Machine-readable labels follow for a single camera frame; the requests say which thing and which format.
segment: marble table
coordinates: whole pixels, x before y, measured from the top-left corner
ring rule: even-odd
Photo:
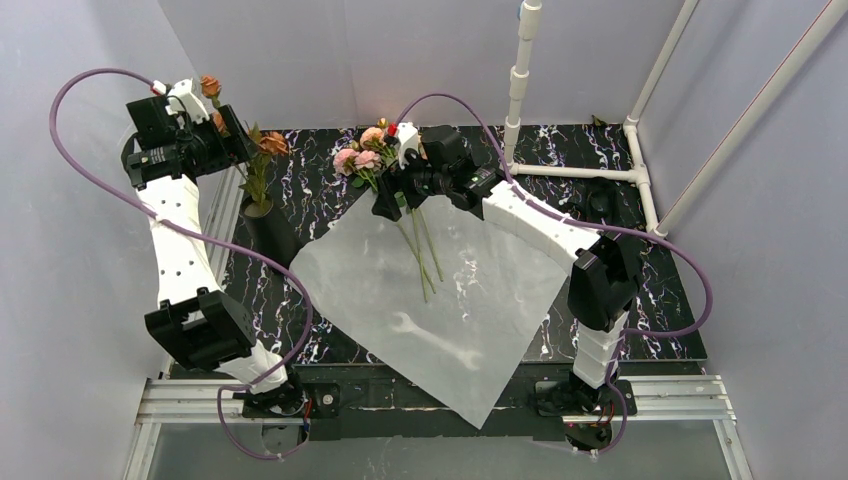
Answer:
[[[494,161],[494,150],[484,140],[479,127],[460,127],[475,158]],[[270,167],[270,192],[279,208],[295,226],[304,242],[320,238],[329,222],[338,219],[364,192],[353,188],[333,172],[332,157],[361,129],[283,131],[292,152]],[[531,165],[569,166],[624,170],[630,153],[619,125],[542,125],[522,127],[516,157]],[[517,177],[530,192],[553,206],[581,195],[584,180],[554,177]],[[644,230],[644,216],[635,187],[618,184],[618,218],[613,224]],[[239,221],[234,241],[251,246],[251,239]],[[686,293],[671,253],[644,244],[642,250],[644,284],[632,309],[629,325],[651,330],[676,330],[694,320]],[[281,278],[272,275],[260,262],[243,255],[231,255],[223,286],[254,313],[259,338],[274,352],[285,353],[303,331],[305,317],[301,297]],[[524,362],[570,363],[575,354],[577,324],[561,293],[545,318]],[[332,323],[315,315],[306,347],[298,354],[300,364],[368,364],[380,360],[354,342]],[[696,332],[671,340],[628,337],[627,360],[704,360],[706,352]]]

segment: white sheet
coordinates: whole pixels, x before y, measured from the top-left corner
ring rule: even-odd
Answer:
[[[371,214],[373,202],[363,195],[292,271],[328,320],[481,428],[566,273],[523,240],[430,198],[422,211],[444,282],[422,234],[437,291],[425,304],[418,263],[397,226]],[[401,223],[414,242],[411,218]]]

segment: black vase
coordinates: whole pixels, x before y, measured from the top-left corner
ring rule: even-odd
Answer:
[[[294,256],[303,248],[294,227],[273,203],[271,203],[271,208],[265,215],[254,217],[246,214],[245,209],[252,203],[253,199],[250,195],[245,195],[239,207],[239,216],[244,220],[244,225],[253,238],[253,249],[289,268]],[[275,268],[271,270],[274,273],[282,274]]]

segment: white wall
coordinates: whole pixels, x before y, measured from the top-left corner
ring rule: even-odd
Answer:
[[[639,125],[661,211],[825,3],[700,3]],[[848,468],[846,50],[843,20],[672,232],[712,280],[702,335],[757,478]],[[700,311],[697,278],[681,274]]]
[[[118,66],[163,80],[194,74],[153,0],[0,2],[0,478],[119,478],[148,375],[164,354],[145,217],[88,184],[47,131],[71,76]],[[79,85],[60,133],[87,167],[130,192],[118,158],[135,80]],[[204,207],[215,181],[204,182]]]
[[[545,1],[523,122],[624,120],[682,3]],[[160,4],[198,72],[222,80],[240,117],[268,127],[373,123],[432,91],[458,95],[490,123],[506,116],[520,0]],[[474,122],[443,99],[410,118]]]

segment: white pipe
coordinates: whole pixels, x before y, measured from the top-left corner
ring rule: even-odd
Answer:
[[[657,61],[654,62],[654,66],[651,68],[651,73],[648,74],[648,79],[645,81],[645,86],[642,87],[642,93],[639,94],[639,99],[636,100],[636,105],[633,106],[633,110],[630,112],[630,115],[627,116],[625,124],[635,125],[639,122],[639,117],[642,116],[642,110],[645,109],[645,105],[648,104],[651,94],[654,93],[657,82],[659,81],[663,70],[665,70],[666,65],[668,65],[669,58],[671,58],[671,53],[674,52],[674,47],[676,47],[677,42],[680,41],[683,29],[685,29],[686,24],[689,23],[689,18],[692,17],[692,12],[695,11],[695,7],[697,5],[698,0],[686,0],[683,3],[680,13],[677,14],[677,20],[674,21],[674,25],[671,26],[671,31],[668,32],[668,37],[665,39],[665,43],[663,44],[662,50],[660,50]]]
[[[663,217],[655,233],[665,236],[677,226],[742,140],[745,139],[757,121],[768,110],[769,106],[783,92],[786,85],[795,77],[795,74],[798,73],[798,70],[810,58],[822,40],[833,30],[833,27],[846,11],[848,11],[848,0],[830,0],[827,2],[824,9],[813,20],[812,25],[807,28],[807,31],[804,32],[795,46],[792,47],[792,50],[789,51],[789,54],[783,59],[777,70],[766,81],[765,85],[763,85],[754,97],[754,100],[748,105],[748,108],[742,112],[742,115],[730,128],[730,131],[727,132],[727,135],[718,144],[718,147],[716,147],[712,155],[707,159],[707,162],[695,175],[695,178],[689,182],[689,185],[680,194],[680,197],[672,205],[671,210]]]
[[[642,201],[642,212],[645,214],[645,230],[651,232],[657,228],[657,209],[654,206],[654,196],[651,193],[651,176],[648,166],[642,158],[642,147],[639,146],[639,135],[635,125],[624,125],[624,136],[630,147],[630,158],[633,161],[633,183],[639,189],[639,199]]]
[[[530,53],[533,39],[539,29],[539,17],[542,0],[524,0],[521,4],[521,19],[518,22],[518,55],[509,74],[509,113],[504,121],[504,157],[512,172],[515,169],[515,144],[518,142],[518,129],[521,128],[521,102],[527,91],[527,78],[530,76]]]
[[[635,183],[633,171],[600,170],[597,168],[548,167],[540,165],[516,165],[521,175],[545,175],[549,177],[596,178],[602,177],[617,182]]]

